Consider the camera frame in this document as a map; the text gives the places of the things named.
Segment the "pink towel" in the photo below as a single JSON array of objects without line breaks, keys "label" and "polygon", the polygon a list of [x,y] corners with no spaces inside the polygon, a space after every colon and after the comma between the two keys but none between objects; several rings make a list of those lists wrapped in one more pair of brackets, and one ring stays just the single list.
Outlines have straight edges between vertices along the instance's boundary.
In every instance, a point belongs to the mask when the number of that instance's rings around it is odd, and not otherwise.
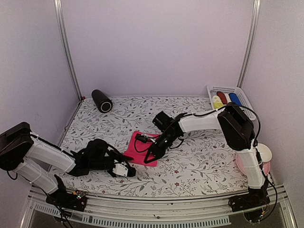
[{"label": "pink towel", "polygon": [[140,131],[135,131],[132,134],[131,139],[129,141],[128,149],[123,153],[123,155],[132,158],[132,160],[130,160],[131,163],[156,167],[157,164],[144,164],[143,160],[145,158],[146,153],[148,152],[148,148],[152,145],[152,142],[142,143],[140,141],[137,141],[135,139],[135,136],[138,133],[152,137],[160,136],[159,134],[149,134],[149,133],[142,133]]}]

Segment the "green yellow patterned towel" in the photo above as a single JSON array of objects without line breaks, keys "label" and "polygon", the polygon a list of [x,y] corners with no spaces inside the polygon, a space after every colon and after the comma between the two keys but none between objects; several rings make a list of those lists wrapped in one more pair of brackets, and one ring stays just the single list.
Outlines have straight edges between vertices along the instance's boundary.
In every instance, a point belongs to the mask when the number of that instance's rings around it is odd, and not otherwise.
[{"label": "green yellow patterned towel", "polygon": [[222,101],[218,95],[215,95],[212,97],[212,103],[213,103],[214,109],[219,109],[224,106],[224,104],[222,103]]}]

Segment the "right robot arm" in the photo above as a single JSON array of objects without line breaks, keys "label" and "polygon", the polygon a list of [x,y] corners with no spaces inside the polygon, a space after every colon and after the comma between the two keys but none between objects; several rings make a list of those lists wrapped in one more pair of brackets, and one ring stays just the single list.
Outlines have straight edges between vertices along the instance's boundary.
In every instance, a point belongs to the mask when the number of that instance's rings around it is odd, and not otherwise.
[{"label": "right robot arm", "polygon": [[165,112],[158,113],[152,122],[161,135],[147,149],[144,163],[162,158],[174,141],[185,133],[220,129],[227,145],[237,152],[244,165],[249,191],[245,201],[249,207],[256,207],[267,196],[270,182],[257,148],[259,132],[254,131],[254,124],[245,110],[254,113],[252,109],[234,102],[203,114],[181,113],[171,118]]}]

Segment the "black cylindrical bottle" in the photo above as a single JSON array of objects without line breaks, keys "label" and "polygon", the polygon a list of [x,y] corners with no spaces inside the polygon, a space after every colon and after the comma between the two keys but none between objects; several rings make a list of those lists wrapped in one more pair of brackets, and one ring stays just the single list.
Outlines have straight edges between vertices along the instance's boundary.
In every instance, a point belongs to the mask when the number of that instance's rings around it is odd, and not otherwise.
[{"label": "black cylindrical bottle", "polygon": [[108,113],[113,107],[112,101],[100,90],[95,89],[92,93],[92,99],[97,109],[101,113]]}]

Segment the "floral tablecloth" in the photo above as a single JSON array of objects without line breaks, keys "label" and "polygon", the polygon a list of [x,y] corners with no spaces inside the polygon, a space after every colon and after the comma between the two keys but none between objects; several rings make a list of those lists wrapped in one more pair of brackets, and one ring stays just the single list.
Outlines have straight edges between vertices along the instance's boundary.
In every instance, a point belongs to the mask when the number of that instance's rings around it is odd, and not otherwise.
[{"label": "floral tablecloth", "polygon": [[[204,97],[115,97],[113,108],[103,114],[91,98],[85,99],[61,144],[67,151],[79,151],[94,139],[105,140],[125,152],[135,131],[158,133],[152,123],[160,111],[175,117],[209,111]],[[130,197],[193,197],[247,190],[247,178],[237,168],[235,152],[220,130],[186,134],[185,141],[175,141],[158,160],[156,167],[135,165],[131,178],[112,177],[105,171],[91,171],[74,177],[52,168],[69,189]]]}]

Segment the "red item in basket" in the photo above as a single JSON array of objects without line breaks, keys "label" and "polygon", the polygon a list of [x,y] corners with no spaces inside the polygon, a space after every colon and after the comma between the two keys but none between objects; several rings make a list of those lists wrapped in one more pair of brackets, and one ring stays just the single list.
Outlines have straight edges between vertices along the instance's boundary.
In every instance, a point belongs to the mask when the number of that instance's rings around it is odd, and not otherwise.
[{"label": "red item in basket", "polygon": [[227,101],[227,98],[225,96],[225,94],[221,91],[217,91],[217,96],[220,98],[221,102],[224,104],[224,105],[227,105],[228,104],[228,101]]}]

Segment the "blue item in basket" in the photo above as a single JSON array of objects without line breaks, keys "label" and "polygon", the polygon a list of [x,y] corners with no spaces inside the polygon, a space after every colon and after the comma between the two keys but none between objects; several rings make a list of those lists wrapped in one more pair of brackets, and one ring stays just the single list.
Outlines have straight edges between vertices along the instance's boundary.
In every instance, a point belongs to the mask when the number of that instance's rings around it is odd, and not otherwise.
[{"label": "blue item in basket", "polygon": [[229,98],[231,102],[234,102],[237,105],[242,105],[241,101],[235,93],[229,93]]}]

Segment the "white plastic basket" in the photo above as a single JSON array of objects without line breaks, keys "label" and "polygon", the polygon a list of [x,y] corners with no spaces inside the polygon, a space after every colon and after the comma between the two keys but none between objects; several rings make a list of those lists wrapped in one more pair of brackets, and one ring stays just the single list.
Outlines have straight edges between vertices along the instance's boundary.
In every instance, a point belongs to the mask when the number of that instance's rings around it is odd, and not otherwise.
[{"label": "white plastic basket", "polygon": [[219,107],[218,102],[223,105],[234,102],[253,110],[247,96],[239,87],[207,85],[206,88],[212,109],[215,109],[214,105],[216,105],[216,108]]}]

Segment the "white bowl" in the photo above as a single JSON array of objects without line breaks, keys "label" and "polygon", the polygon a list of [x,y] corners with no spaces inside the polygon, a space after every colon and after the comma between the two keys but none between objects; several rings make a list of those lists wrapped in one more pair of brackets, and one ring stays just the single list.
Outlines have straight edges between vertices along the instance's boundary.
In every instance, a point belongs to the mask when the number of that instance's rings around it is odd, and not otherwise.
[{"label": "white bowl", "polygon": [[262,162],[270,162],[272,159],[272,152],[268,146],[262,143],[258,143],[257,150],[261,156]]}]

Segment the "pink plate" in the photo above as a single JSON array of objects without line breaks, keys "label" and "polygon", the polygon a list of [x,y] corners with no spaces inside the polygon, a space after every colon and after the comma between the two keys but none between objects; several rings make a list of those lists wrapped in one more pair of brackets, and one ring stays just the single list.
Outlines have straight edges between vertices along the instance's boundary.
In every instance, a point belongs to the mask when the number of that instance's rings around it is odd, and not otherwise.
[{"label": "pink plate", "polygon": [[[238,169],[246,176],[247,174],[246,174],[243,162],[238,154],[236,155],[236,164],[237,164]],[[270,173],[270,169],[271,169],[270,162],[269,161],[263,162],[263,168],[264,168],[265,175],[268,175]]]}]

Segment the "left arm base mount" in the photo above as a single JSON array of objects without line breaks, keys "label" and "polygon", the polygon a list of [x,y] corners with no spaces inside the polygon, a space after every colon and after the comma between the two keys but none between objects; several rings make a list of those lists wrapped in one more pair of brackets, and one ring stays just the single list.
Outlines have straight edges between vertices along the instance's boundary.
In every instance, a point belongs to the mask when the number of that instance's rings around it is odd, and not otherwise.
[{"label": "left arm base mount", "polygon": [[78,196],[77,194],[68,193],[66,190],[56,190],[51,194],[47,194],[46,203],[53,204],[59,208],[71,209],[84,212],[87,204],[86,196]]}]

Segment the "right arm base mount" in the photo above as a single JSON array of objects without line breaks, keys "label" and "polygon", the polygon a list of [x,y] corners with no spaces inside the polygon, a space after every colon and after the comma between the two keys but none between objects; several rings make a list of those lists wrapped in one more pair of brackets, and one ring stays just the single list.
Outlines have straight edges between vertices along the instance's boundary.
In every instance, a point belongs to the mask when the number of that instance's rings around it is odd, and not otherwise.
[{"label": "right arm base mount", "polygon": [[270,198],[267,195],[265,197],[260,197],[257,194],[250,193],[235,195],[228,199],[228,205],[231,207],[233,212],[261,207],[269,203]]}]

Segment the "left aluminium frame post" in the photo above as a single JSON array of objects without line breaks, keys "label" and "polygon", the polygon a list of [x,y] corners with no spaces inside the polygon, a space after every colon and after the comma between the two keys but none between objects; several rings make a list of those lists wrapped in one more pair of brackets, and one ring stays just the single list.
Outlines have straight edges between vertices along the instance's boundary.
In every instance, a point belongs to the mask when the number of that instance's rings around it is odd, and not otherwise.
[{"label": "left aluminium frame post", "polygon": [[65,58],[67,62],[67,67],[69,70],[69,74],[72,81],[72,86],[74,88],[74,91],[76,93],[77,99],[81,102],[82,101],[82,93],[80,90],[80,86],[78,83],[78,79],[76,77],[76,71],[74,68],[72,55],[68,43],[68,37],[67,37],[67,31],[65,27],[65,21],[64,21],[64,15],[63,15],[63,9],[62,9],[62,1],[61,0],[54,0],[54,7],[55,7],[55,14],[57,18],[57,24],[59,28],[59,33],[61,36],[62,46],[65,53]]}]

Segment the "aluminium frame post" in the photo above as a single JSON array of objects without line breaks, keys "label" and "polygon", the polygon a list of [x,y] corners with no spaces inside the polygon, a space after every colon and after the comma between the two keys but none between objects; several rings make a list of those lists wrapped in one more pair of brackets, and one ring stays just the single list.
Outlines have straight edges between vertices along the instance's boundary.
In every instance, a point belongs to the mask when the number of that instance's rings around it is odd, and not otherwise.
[{"label": "aluminium frame post", "polygon": [[61,0],[54,0],[54,7],[55,7],[55,14],[57,18],[57,24],[59,28],[59,33],[61,36],[62,46],[65,53],[65,58],[67,62],[67,67],[69,70],[69,74],[72,81],[72,86],[74,88],[74,91],[76,93],[77,99],[81,102],[82,101],[82,93],[80,90],[80,86],[78,83],[78,79],[76,77],[76,71],[74,68],[72,55],[68,43],[68,37],[67,37],[67,31],[65,27],[65,21],[64,21],[64,15],[63,15],[63,9],[62,9],[62,1]]},{"label": "aluminium frame post", "polygon": [[251,56],[251,52],[252,52],[252,48],[254,45],[255,36],[256,36],[256,32],[257,32],[257,27],[258,27],[260,6],[261,6],[261,0],[253,1],[253,9],[252,9],[252,16],[251,16],[249,34],[248,34],[248,39],[247,39],[247,45],[245,48],[245,54],[244,54],[239,78],[237,81],[237,87],[239,87],[239,88],[241,88],[244,84],[248,65],[250,62],[250,56]]}]

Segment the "right aluminium frame post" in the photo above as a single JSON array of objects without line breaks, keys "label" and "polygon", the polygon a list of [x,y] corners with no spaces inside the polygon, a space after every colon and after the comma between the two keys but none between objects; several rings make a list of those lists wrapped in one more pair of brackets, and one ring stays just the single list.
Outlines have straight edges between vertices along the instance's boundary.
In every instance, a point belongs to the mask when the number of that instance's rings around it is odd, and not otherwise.
[{"label": "right aluminium frame post", "polygon": [[252,52],[252,48],[254,45],[255,36],[256,36],[256,32],[257,32],[257,27],[258,27],[260,6],[261,6],[261,0],[253,1],[253,9],[252,9],[252,16],[251,16],[249,34],[248,34],[248,39],[247,39],[247,45],[245,48],[245,54],[244,54],[239,78],[237,81],[237,87],[239,87],[239,88],[241,88],[244,84],[248,65],[250,62],[250,56],[251,56],[251,52]]}]

